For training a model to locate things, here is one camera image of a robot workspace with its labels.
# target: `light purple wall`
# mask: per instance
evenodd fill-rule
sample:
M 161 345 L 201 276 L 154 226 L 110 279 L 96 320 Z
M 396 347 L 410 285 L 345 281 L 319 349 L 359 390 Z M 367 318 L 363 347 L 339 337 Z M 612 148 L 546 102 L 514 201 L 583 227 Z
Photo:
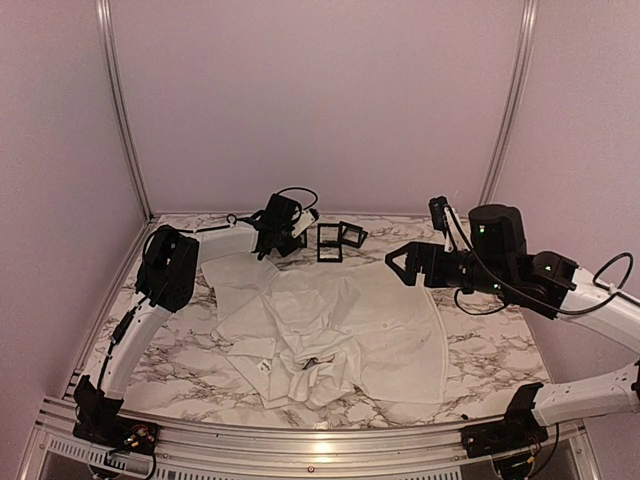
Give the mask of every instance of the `light purple wall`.
M 557 250 L 595 271 L 640 258 L 640 6 L 543 1 L 535 50 L 496 200 L 523 213 L 531 251 Z M 611 281 L 618 277 L 610 276 Z M 640 295 L 640 273 L 628 290 Z M 578 327 L 530 316 L 556 381 L 637 359 Z M 640 478 L 640 415 L 587 427 L 605 480 Z
M 133 135 L 158 211 L 424 213 L 480 195 L 523 2 L 115 2 Z
M 142 225 L 95 2 L 0 5 L 0 465 L 14 478 Z

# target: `metal vent grille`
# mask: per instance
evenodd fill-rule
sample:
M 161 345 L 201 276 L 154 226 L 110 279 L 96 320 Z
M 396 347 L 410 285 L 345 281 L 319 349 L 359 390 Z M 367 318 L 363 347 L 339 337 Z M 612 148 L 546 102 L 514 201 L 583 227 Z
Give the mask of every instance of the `metal vent grille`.
M 62 455 L 67 458 L 77 460 L 78 462 L 105 468 L 104 456 L 106 449 L 95 445 L 88 445 L 81 440 L 74 438 L 61 438 L 52 436 L 49 441 L 48 451 Z M 136 477 L 141 476 L 141 472 L 149 467 L 150 460 L 148 457 L 132 458 L 120 457 L 113 459 L 107 466 L 108 470 L 126 472 Z M 318 477 L 322 477 L 320 472 L 316 472 Z M 304 477 L 313 478 L 311 474 Z M 174 467 L 171 465 L 162 465 L 162 459 L 158 459 L 158 467 L 153 480 L 258 480 L 265 477 L 258 475 L 229 475 L 219 472 L 203 471 L 196 468 Z M 269 477 L 271 480 L 278 480 L 277 477 Z M 429 470 L 424 472 L 416 472 L 409 475 L 383 475 L 375 477 L 358 477 L 359 480 L 462 480 L 460 468 L 451 467 L 438 470 Z
M 48 450 L 50 452 L 57 453 L 58 455 L 62 455 L 63 457 L 72 458 L 78 462 L 87 463 L 89 465 L 100 466 L 103 468 L 105 466 L 111 467 L 110 470 L 125 471 L 127 469 L 127 463 L 116 459 L 105 464 L 104 456 L 106 454 L 106 450 L 98 450 L 93 446 L 89 447 L 76 443 L 73 440 L 53 437 L 49 442 Z

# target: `wrinkled cloth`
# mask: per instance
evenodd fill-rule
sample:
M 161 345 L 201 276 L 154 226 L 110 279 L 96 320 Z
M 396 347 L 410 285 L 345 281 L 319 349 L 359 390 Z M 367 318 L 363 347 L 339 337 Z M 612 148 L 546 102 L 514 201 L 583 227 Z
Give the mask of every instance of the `wrinkled cloth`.
M 227 360 L 265 408 L 317 409 L 354 392 L 393 402 L 442 403 L 448 351 L 424 287 L 406 287 L 381 262 L 279 271 L 242 254 L 205 263 Z

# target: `marble surface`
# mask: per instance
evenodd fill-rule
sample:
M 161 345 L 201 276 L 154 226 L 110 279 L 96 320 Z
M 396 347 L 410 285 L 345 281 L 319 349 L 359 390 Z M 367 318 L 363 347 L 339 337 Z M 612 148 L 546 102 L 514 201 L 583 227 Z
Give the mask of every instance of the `marble surface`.
M 411 240 L 441 242 L 429 219 L 389 216 L 323 215 L 321 222 L 344 220 L 369 231 L 362 249 L 345 247 L 343 265 L 382 261 L 384 255 Z M 220 224 L 220 215 L 164 215 L 160 224 L 196 228 Z M 271 260 L 280 268 L 315 262 L 311 248 Z M 126 312 L 133 294 L 137 262 L 109 314 L 85 371 L 100 367 L 111 331 Z M 258 393 L 227 362 L 232 346 L 216 332 L 216 297 L 198 270 L 189 305 L 157 332 L 136 367 L 124 408 L 172 418 L 223 424 L 283 428 L 385 428 L 459 421 L 504 413 L 518 386 L 549 380 L 531 332 L 517 307 L 473 317 L 457 309 L 452 289 L 431 290 L 440 309 L 449 344 L 449 372 L 442 404 L 376 401 L 361 391 L 319 410 L 289 405 L 265 410 Z M 497 304 L 493 297 L 462 297 L 470 311 Z

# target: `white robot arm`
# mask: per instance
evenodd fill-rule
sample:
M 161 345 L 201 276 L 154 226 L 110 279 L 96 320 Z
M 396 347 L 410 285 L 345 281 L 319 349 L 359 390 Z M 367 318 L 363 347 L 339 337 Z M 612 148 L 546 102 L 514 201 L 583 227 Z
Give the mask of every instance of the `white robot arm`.
M 286 256 L 306 245 L 306 230 L 319 214 L 282 196 L 286 190 L 273 194 L 264 210 L 233 217 L 233 223 L 196 231 L 165 225 L 149 236 L 131 308 L 111 335 L 100 372 L 82 376 L 76 386 L 76 437 L 114 452 L 153 452 L 158 426 L 118 415 L 135 366 L 158 329 L 191 299 L 201 264 L 237 253 L 256 253 L 261 260 L 272 249 Z
M 584 310 L 606 301 L 613 292 L 593 284 L 593 275 L 578 268 L 573 275 L 576 289 L 567 293 L 563 310 Z M 640 300 L 615 297 L 603 308 L 586 315 L 558 315 L 561 320 L 587 327 L 640 355 Z M 551 426 L 574 418 L 608 413 L 640 411 L 638 364 L 613 373 L 577 382 L 549 384 L 535 396 L 533 415 L 541 426 Z
M 530 255 L 520 212 L 504 205 L 484 205 L 469 212 L 471 240 L 446 198 L 429 203 L 434 228 L 445 245 L 410 242 L 391 252 L 386 263 L 406 285 L 425 275 L 431 288 L 481 291 L 550 319 L 582 325 L 640 354 L 640 300 L 598 281 L 595 276 L 554 252 Z M 395 262 L 405 257 L 402 268 Z M 469 457 L 499 454 L 545 441 L 545 427 L 567 420 L 640 411 L 640 362 L 586 380 L 520 387 L 502 420 L 462 429 Z
M 244 223 L 230 228 L 196 234 L 199 243 L 197 266 L 210 260 L 238 253 L 254 252 L 258 231 Z M 111 337 L 111 351 L 104 360 L 101 375 L 95 372 L 91 383 L 99 386 L 105 398 L 121 400 L 129 385 L 131 374 L 154 335 L 173 314 L 159 304 L 151 306 L 148 297 L 138 292 L 131 300 L 131 322 L 118 338 L 119 330 Z

